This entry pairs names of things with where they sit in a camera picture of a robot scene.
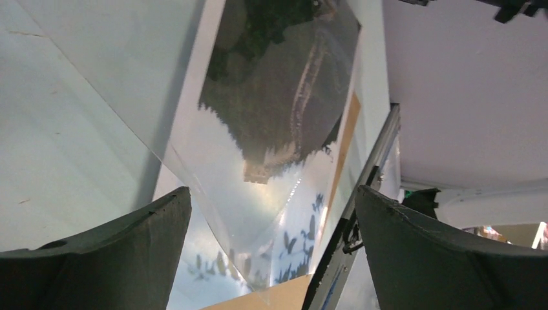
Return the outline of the clear acrylic sheet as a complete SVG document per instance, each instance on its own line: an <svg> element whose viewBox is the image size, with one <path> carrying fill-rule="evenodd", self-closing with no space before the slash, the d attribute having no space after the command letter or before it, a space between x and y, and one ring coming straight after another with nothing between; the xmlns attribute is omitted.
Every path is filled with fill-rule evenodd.
<svg viewBox="0 0 548 310"><path fill-rule="evenodd" d="M180 96L203 82L224 1L23 1L62 56L165 165Z"/></svg>

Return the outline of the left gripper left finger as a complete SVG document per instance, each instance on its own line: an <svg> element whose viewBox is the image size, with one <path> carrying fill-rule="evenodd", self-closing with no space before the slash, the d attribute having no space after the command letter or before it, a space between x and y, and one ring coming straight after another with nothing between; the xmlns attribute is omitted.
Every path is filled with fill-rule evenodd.
<svg viewBox="0 0 548 310"><path fill-rule="evenodd" d="M1 253L1 308L166 309L191 212L179 187L93 229Z"/></svg>

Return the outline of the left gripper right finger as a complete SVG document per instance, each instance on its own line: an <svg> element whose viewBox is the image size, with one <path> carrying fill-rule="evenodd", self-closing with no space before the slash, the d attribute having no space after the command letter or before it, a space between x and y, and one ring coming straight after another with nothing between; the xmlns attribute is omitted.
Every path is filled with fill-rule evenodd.
<svg viewBox="0 0 548 310"><path fill-rule="evenodd" d="M355 212L381 309L546 309L547 252L473 235L369 186Z"/></svg>

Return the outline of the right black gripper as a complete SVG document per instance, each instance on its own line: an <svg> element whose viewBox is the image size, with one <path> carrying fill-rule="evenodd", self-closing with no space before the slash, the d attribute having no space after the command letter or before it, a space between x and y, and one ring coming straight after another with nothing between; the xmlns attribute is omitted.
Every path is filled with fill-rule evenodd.
<svg viewBox="0 0 548 310"><path fill-rule="evenodd" d="M501 24L506 24L519 15L535 17L539 12L542 12L547 19L547 0L476 0L476 2L496 7L498 11L493 16L493 20Z"/></svg>

